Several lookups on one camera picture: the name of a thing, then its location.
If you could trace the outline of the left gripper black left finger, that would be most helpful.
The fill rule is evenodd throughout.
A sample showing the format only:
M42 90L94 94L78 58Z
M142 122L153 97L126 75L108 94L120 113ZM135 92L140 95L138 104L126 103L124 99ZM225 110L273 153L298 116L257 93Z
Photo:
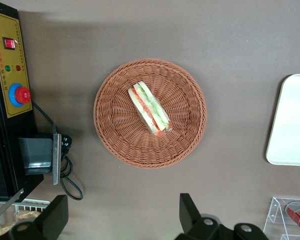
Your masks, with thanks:
M68 197L58 195L34 220L16 224L5 240L56 240L69 220Z

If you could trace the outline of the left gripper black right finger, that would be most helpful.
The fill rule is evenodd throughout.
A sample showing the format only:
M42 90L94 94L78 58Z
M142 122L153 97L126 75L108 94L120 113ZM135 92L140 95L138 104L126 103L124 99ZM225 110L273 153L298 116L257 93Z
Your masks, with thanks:
M189 193L179 195L179 221L183 233L177 240L267 240L254 224L238 223L233 229L224 226L219 218L200 214Z

